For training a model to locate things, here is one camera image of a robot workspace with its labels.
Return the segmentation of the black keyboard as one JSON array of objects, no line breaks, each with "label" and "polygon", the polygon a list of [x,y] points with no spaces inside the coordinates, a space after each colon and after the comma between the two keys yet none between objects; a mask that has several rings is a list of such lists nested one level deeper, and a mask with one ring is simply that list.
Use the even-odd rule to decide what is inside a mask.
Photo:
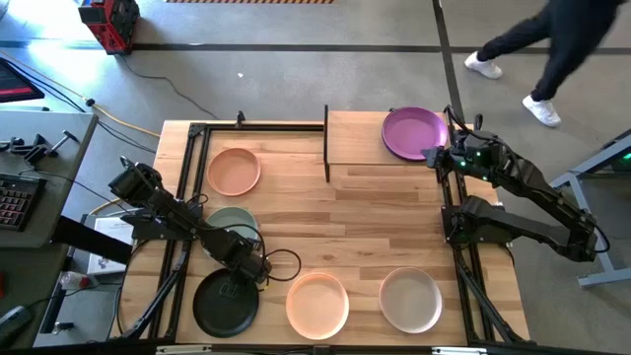
[{"label": "black keyboard", "polygon": [[42,178],[0,174],[0,230],[25,229],[45,185]]}]

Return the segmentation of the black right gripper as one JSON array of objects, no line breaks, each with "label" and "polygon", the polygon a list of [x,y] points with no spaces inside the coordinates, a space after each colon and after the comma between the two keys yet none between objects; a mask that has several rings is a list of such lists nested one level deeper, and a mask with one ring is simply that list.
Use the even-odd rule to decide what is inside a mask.
[{"label": "black right gripper", "polygon": [[496,138],[490,132],[456,132],[455,141],[449,148],[432,147],[423,150],[422,155],[430,169],[442,168],[447,172],[490,180],[498,160]]}]

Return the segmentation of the orange plate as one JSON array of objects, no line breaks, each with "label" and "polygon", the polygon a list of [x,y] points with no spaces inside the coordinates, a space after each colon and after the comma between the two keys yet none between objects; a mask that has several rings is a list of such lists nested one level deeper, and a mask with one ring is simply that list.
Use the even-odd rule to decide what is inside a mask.
[{"label": "orange plate", "polygon": [[207,168],[207,182],[225,196],[240,196],[252,190],[260,179],[257,157],[244,148],[230,148],[217,154]]}]

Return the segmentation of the black clamp tool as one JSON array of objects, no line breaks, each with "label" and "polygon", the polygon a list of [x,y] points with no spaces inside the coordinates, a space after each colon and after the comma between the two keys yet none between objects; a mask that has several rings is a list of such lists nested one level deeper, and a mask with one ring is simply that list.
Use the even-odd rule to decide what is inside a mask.
[{"label": "black clamp tool", "polygon": [[40,134],[35,136],[35,141],[31,145],[26,145],[25,141],[19,137],[12,137],[8,141],[0,141],[0,153],[9,152],[13,155],[22,156],[24,161],[30,166],[36,165],[43,158],[56,158],[58,149],[67,141],[79,143],[78,138],[67,130],[63,130],[63,137],[54,145],[50,145]]}]

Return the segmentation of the sage green plate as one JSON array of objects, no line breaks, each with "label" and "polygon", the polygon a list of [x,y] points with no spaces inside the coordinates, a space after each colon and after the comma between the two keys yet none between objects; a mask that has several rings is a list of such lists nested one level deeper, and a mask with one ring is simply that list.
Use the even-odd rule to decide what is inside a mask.
[{"label": "sage green plate", "polygon": [[214,227],[228,227],[229,231],[239,233],[242,237],[251,240],[256,249],[260,249],[257,222],[246,209],[240,207],[221,208],[213,212],[206,219],[206,222]]}]

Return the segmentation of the black device with green light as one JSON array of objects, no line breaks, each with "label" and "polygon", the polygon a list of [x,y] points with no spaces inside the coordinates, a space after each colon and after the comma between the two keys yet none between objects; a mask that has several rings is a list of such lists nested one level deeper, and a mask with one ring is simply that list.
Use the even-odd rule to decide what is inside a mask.
[{"label": "black device with green light", "polygon": [[[607,143],[605,143],[601,149],[606,150],[610,146],[618,143],[619,141],[625,139],[626,137],[631,136],[631,129],[621,133],[615,138],[611,139]],[[617,174],[620,173],[631,173],[631,148],[623,153],[620,153],[615,159],[610,162],[610,168]]]}]

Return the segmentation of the red black equipment case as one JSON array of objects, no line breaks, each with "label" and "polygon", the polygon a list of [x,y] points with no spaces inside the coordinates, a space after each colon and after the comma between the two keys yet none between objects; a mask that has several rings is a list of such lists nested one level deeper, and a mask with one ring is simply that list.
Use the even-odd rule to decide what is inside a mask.
[{"label": "red black equipment case", "polygon": [[140,19],[135,0],[84,0],[78,12],[81,22],[108,55],[132,52],[133,35]]}]

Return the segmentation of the purple plate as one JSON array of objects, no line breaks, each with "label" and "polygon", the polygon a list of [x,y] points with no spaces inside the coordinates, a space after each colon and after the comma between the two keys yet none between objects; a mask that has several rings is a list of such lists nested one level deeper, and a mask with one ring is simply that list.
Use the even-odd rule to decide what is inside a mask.
[{"label": "purple plate", "polygon": [[444,120],[422,107],[406,106],[391,111],[382,126],[382,140],[397,158],[409,162],[423,162],[423,152],[444,146],[448,140]]}]

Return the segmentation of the peach plate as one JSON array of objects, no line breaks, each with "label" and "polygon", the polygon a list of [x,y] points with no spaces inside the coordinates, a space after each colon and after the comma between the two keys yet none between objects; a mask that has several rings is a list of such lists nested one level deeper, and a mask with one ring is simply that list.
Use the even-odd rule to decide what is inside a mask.
[{"label": "peach plate", "polygon": [[310,340],[325,340],[337,334],[349,316],[349,298],[343,285],[325,273],[310,273],[298,279],[286,297],[290,326]]}]

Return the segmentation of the beige plate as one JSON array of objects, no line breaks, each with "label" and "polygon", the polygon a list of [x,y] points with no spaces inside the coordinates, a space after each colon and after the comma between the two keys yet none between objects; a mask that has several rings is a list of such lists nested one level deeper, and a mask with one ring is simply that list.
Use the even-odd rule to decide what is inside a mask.
[{"label": "beige plate", "polygon": [[439,320],[443,298],[434,279],[413,267],[392,271],[382,282],[379,294],[382,314],[405,333],[428,331]]}]

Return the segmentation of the person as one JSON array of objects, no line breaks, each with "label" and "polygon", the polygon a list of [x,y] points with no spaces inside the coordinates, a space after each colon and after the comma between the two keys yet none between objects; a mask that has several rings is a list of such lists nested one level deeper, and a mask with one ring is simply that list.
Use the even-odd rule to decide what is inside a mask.
[{"label": "person", "polygon": [[471,53],[464,66],[496,80],[503,75],[494,59],[549,39],[541,78],[523,106],[542,124],[557,127],[561,117],[552,100],[560,86],[598,48],[626,0],[548,0],[535,15],[512,26]]}]

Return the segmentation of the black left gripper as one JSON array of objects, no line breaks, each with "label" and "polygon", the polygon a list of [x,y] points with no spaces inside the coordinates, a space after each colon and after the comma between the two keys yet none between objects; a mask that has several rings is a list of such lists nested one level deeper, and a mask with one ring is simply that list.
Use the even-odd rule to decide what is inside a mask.
[{"label": "black left gripper", "polygon": [[[252,251],[236,251],[224,260],[224,265],[236,272],[245,280],[256,284],[265,283],[271,271],[271,263],[265,256]],[[245,283],[224,283],[220,288],[220,295],[228,299],[246,299],[248,285]]]}]

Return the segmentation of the black plate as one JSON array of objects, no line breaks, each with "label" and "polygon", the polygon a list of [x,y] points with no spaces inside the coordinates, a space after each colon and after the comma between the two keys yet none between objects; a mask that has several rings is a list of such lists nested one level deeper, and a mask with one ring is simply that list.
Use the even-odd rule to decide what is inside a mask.
[{"label": "black plate", "polygon": [[[248,285],[246,299],[228,299],[220,295],[224,283]],[[219,269],[205,277],[196,289],[192,312],[197,325],[208,335],[228,338],[244,332],[254,321],[259,306],[256,283],[245,280],[229,269]]]}]

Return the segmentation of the grey desk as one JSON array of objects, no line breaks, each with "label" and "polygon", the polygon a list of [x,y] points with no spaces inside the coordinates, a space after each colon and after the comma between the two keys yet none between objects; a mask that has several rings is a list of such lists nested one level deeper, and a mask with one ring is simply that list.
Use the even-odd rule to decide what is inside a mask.
[{"label": "grey desk", "polygon": [[0,140],[16,137],[31,143],[40,135],[55,145],[72,135],[57,149],[56,157],[44,157],[32,167],[21,156],[0,153],[0,178],[44,182],[25,228],[12,231],[0,226],[0,249],[40,248],[49,242],[98,121],[92,113],[0,110]]}]

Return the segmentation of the clear plastic bottle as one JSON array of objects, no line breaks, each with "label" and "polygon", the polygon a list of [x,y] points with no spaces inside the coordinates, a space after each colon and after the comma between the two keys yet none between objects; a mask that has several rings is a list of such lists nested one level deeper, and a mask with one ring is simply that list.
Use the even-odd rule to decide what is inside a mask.
[{"label": "clear plastic bottle", "polygon": [[61,288],[66,291],[81,290],[97,285],[97,281],[90,275],[75,271],[62,272],[59,283]]}]

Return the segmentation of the black beam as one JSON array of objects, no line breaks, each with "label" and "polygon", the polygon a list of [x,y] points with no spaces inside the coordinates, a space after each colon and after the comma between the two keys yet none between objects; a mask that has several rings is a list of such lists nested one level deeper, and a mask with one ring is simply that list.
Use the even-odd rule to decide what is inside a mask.
[{"label": "black beam", "polygon": [[132,254],[131,245],[64,216],[59,218],[50,242],[81,249],[122,264],[127,264]]}]

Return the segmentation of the white paper booklet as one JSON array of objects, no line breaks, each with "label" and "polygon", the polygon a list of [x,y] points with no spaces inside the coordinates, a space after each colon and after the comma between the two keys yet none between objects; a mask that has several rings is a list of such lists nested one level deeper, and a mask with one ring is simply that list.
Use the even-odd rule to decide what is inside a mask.
[{"label": "white paper booklet", "polygon": [[[97,218],[95,222],[95,230],[130,246],[133,245],[133,226],[122,221],[118,217]],[[123,263],[115,262],[100,255],[91,253],[87,274],[103,275],[119,273],[123,272],[125,268],[126,266]]]}]

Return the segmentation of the grey metal stand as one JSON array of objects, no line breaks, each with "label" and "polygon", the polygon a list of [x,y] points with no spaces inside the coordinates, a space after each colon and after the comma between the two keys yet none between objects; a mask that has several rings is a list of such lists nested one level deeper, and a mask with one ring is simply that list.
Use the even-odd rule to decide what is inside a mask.
[{"label": "grey metal stand", "polygon": [[[627,151],[629,148],[631,148],[631,136],[626,137],[606,150],[600,148],[593,156],[554,179],[550,185],[556,190],[568,187],[578,202],[578,206],[591,212],[588,198],[583,191],[582,179],[587,177],[621,178],[624,173],[615,173],[609,165],[620,153]],[[607,251],[599,253],[597,259],[602,267],[602,272],[579,277],[578,283],[582,288],[619,281],[631,281],[631,267],[616,269]]]}]

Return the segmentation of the black computer mouse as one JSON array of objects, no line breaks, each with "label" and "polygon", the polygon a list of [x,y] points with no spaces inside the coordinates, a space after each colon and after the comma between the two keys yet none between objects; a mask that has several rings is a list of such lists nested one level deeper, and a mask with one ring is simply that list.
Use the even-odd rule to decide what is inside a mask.
[{"label": "black computer mouse", "polygon": [[31,311],[18,306],[0,318],[0,349],[10,346],[32,321]]}]

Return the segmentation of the silver bracket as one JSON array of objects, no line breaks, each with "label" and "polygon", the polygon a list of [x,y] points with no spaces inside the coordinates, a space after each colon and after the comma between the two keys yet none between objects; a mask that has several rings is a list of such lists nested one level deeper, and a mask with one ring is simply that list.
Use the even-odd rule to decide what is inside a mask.
[{"label": "silver bracket", "polygon": [[432,348],[432,355],[488,355],[488,353],[485,348],[440,346]]},{"label": "silver bracket", "polygon": [[155,355],[206,355],[212,352],[212,347],[204,344],[165,345],[158,346]]}]

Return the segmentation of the black monitor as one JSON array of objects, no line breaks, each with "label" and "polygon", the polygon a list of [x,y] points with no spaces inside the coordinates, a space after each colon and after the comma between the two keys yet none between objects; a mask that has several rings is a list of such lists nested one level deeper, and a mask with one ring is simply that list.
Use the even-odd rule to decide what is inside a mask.
[{"label": "black monitor", "polygon": [[10,63],[0,58],[0,104],[40,100],[44,93]]}]

